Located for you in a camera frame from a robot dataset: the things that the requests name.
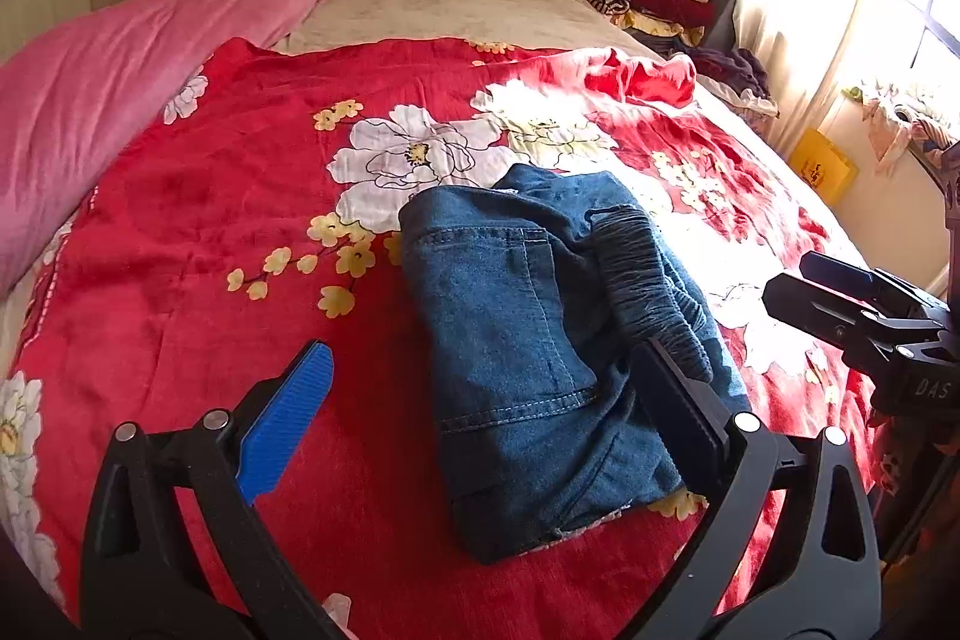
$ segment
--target red clothing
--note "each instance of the red clothing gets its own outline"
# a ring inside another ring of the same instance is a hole
[[[710,1],[690,0],[630,0],[631,6],[641,12],[649,12],[661,20],[673,20],[685,28],[708,28],[713,25],[716,10]]]

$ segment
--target yellow bag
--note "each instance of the yellow bag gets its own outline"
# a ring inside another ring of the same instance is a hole
[[[803,132],[788,165],[829,207],[837,204],[858,172],[834,143],[813,128]]]

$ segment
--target elastic waistband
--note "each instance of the elastic waistband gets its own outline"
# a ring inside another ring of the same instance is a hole
[[[587,218],[613,315],[628,345],[656,338],[686,376],[712,381],[707,351],[693,333],[703,322],[703,308],[668,276],[650,215],[620,205],[591,210]]]

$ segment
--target red floral bedspread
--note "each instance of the red floral bedspread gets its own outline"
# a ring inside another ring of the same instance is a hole
[[[790,434],[841,426],[862,469],[869,381],[760,303],[803,252],[847,244],[689,104],[692,89],[683,57],[600,49],[444,39],[286,57],[225,44],[45,258],[18,372],[0,386],[0,518],[32,570],[75,614],[113,428],[188,427],[318,338],[332,391],[257,501],[310,591],[352,598],[364,640],[613,637],[700,498],[682,490],[484,567],[457,545],[436,466],[430,347],[397,266],[397,209],[440,183],[490,186],[515,161],[619,176],[707,293],[755,411]],[[726,603],[745,597],[775,515],[771,502]],[[236,603],[197,519],[200,559]]]

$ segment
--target jeans pocket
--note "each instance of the jeans pocket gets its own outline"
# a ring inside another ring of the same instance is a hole
[[[441,229],[405,249],[404,269],[433,338],[442,432],[582,407],[596,379],[563,333],[548,234]]]

